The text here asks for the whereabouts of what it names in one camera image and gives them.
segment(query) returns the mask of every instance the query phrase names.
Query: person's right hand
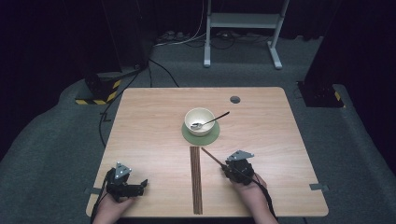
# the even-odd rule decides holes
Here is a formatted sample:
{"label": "person's right hand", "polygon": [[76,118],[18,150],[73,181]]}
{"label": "person's right hand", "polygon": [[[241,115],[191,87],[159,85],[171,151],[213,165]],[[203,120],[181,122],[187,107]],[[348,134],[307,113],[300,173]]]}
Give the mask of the person's right hand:
{"label": "person's right hand", "polygon": [[[261,176],[255,174],[252,178],[257,182],[261,183],[265,188],[267,188],[267,184]],[[231,183],[233,184],[233,188],[238,192],[239,196],[241,197],[242,202],[253,215],[256,224],[277,223],[276,219],[271,214],[268,208],[268,202],[265,199],[262,190],[256,183],[251,182],[248,185],[244,185],[242,183],[235,183],[233,181],[231,181]]]}

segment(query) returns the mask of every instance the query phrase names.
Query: gray carpet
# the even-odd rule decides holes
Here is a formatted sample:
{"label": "gray carpet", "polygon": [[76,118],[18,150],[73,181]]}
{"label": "gray carpet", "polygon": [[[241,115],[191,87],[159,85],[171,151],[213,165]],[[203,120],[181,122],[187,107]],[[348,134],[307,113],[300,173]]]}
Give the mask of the gray carpet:
{"label": "gray carpet", "polygon": [[[218,48],[230,42],[214,40]],[[174,45],[154,48],[151,59],[169,70],[180,87],[270,87],[285,90],[330,213],[326,217],[281,217],[280,223],[394,223],[396,180],[364,130],[347,90],[345,108],[312,108],[296,81],[304,80],[320,44],[280,39],[284,68],[275,70],[266,46],[235,43],[212,49],[212,65],[203,68],[203,48]],[[175,87],[172,78],[150,64],[152,87]],[[126,77],[121,88],[132,80]],[[85,208],[104,153],[99,135],[105,105],[76,105],[83,81],[62,93],[59,104],[30,122],[0,163],[0,223],[89,223]],[[150,87],[149,70],[129,88]],[[108,110],[114,119],[120,98]],[[102,125],[107,140],[112,120]],[[189,222],[207,220],[189,220]],[[132,219],[132,223],[169,223],[162,219]]]}

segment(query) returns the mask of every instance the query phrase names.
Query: person's left hand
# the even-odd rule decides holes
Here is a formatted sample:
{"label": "person's left hand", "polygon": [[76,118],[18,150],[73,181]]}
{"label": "person's left hand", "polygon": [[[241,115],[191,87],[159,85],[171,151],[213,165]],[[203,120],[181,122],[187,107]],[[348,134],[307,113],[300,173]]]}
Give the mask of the person's left hand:
{"label": "person's left hand", "polygon": [[103,191],[104,196],[99,203],[95,220],[93,224],[113,224],[120,219],[120,216],[125,210],[130,207],[137,198],[128,198],[125,201],[118,203],[113,196],[106,194],[106,188]]}

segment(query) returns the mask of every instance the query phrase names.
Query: hole in table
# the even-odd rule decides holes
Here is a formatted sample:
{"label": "hole in table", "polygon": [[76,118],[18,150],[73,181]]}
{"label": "hole in table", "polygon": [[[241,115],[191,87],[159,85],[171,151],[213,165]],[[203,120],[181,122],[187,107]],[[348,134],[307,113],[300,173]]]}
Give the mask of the hole in table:
{"label": "hole in table", "polygon": [[231,101],[233,104],[239,104],[239,102],[241,102],[241,98],[239,98],[239,96],[232,96],[232,97],[230,98],[230,101]]}

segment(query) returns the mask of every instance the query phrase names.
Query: yellow and black striped tape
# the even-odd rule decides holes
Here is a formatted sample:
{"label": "yellow and black striped tape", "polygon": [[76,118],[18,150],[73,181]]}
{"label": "yellow and black striped tape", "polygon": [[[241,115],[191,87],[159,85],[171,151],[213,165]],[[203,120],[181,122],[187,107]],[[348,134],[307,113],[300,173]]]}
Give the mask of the yellow and black striped tape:
{"label": "yellow and black striped tape", "polygon": [[106,99],[76,99],[78,105],[106,105],[111,103],[117,96],[117,90],[121,84],[121,80],[116,81],[111,90],[109,90],[109,95]]}
{"label": "yellow and black striped tape", "polygon": [[335,99],[337,99],[337,101],[338,102],[340,102],[341,101],[341,95],[336,91],[335,93],[334,93],[334,96],[335,96]]}

